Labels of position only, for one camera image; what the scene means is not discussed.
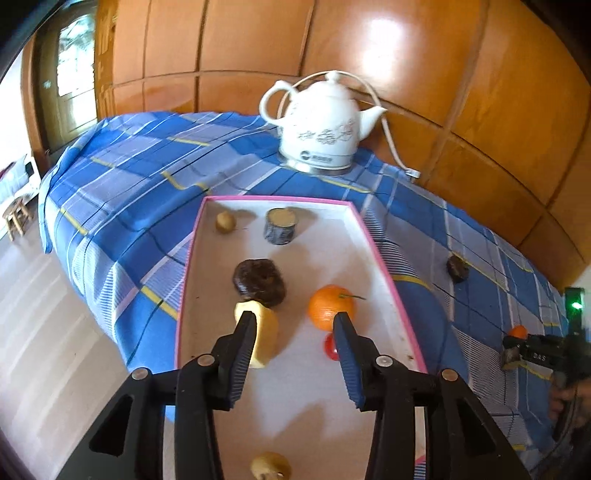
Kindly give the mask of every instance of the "door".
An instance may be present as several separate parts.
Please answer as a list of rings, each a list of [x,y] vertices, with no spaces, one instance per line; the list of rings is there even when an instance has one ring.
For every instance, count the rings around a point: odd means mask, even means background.
[[[38,57],[38,88],[50,151],[96,123],[95,2],[56,13],[44,26]]]

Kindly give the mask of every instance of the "floral pattern on kettle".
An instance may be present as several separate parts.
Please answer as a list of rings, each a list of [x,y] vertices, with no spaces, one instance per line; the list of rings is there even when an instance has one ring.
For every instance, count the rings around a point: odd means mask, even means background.
[[[340,124],[336,128],[325,128],[320,133],[311,132],[310,130],[299,133],[298,138],[300,140],[309,140],[310,138],[316,137],[316,141],[318,143],[324,145],[334,145],[337,140],[348,142],[353,136],[354,128],[355,121],[351,118],[346,123]]]

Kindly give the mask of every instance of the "wooden stool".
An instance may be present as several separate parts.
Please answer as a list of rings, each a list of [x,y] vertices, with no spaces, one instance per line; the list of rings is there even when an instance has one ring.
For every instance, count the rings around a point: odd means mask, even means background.
[[[29,212],[28,208],[25,206],[24,197],[15,198],[2,214],[2,218],[4,218],[4,221],[6,222],[6,228],[8,230],[8,236],[10,237],[11,242],[14,240],[11,222],[16,227],[18,233],[20,233],[21,236],[25,234],[18,218],[19,215],[24,215],[29,220],[33,219],[31,212]]]

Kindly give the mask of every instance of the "small potato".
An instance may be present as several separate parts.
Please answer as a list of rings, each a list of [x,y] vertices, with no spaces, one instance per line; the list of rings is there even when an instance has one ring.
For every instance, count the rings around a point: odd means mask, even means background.
[[[289,480],[291,465],[283,455],[264,452],[253,458],[251,472],[256,480]]]
[[[236,217],[230,212],[218,213],[216,216],[216,229],[220,233],[230,233],[236,228]]]

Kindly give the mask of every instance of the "pink edge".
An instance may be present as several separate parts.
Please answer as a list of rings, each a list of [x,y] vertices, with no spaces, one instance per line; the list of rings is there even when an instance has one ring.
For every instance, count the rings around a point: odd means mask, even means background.
[[[199,212],[197,213],[197,218],[195,219],[195,226],[193,227],[193,239],[191,240],[191,247],[189,251],[189,257],[187,259],[187,264],[185,265],[185,272],[184,278],[185,281],[183,282],[183,291],[181,292],[181,308],[178,313],[177,319],[177,331],[176,331],[176,340],[175,340],[175,368],[181,367],[180,365],[180,335],[183,326],[183,306],[184,306],[184,288],[186,285],[186,278],[187,278],[187,271],[189,266],[191,265],[191,258],[193,256],[193,246],[195,243],[195,234],[197,232],[197,228],[199,227],[199,222],[203,216],[203,212],[207,205],[207,202],[212,201],[223,201],[223,200],[259,200],[259,201],[270,201],[270,202],[300,202],[300,203],[327,203],[330,205],[346,205],[352,210],[357,223],[361,227],[363,234],[365,235],[366,239],[368,240],[368,244],[371,248],[371,251],[374,255],[374,258],[378,264],[378,267],[381,270],[382,275],[387,279],[388,289],[390,290],[390,295],[394,299],[394,303],[398,307],[398,311],[400,312],[400,318],[402,320],[402,324],[404,325],[404,329],[406,330],[408,341],[411,346],[411,350],[413,351],[415,360],[417,362],[417,368],[420,372],[427,373],[427,367],[425,365],[425,360],[423,359],[423,354],[421,353],[421,349],[418,346],[417,337],[414,334],[413,327],[411,326],[410,320],[408,318],[408,314],[404,308],[404,304],[398,294],[398,290],[396,289],[396,285],[392,279],[392,275],[388,272],[386,264],[384,260],[379,254],[378,248],[375,245],[374,239],[367,230],[361,215],[355,208],[355,205],[351,202],[344,202],[342,200],[331,200],[331,199],[317,199],[317,198],[309,198],[309,197],[280,197],[280,196],[272,196],[272,195],[218,195],[218,196],[208,196],[205,197],[199,207]]]

